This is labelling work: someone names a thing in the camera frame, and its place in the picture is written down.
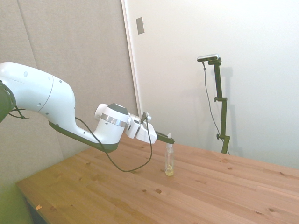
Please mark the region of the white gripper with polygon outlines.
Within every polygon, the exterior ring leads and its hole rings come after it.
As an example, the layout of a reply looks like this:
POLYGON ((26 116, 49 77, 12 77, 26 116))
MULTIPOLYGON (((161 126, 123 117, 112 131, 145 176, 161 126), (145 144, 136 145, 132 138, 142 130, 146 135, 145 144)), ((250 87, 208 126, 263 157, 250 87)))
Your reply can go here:
POLYGON ((172 137, 168 137, 168 134, 164 134, 154 130, 154 127, 150 123, 143 123, 140 125, 139 130, 137 131, 136 138, 146 143, 154 144, 156 140, 174 144, 175 140, 172 137))

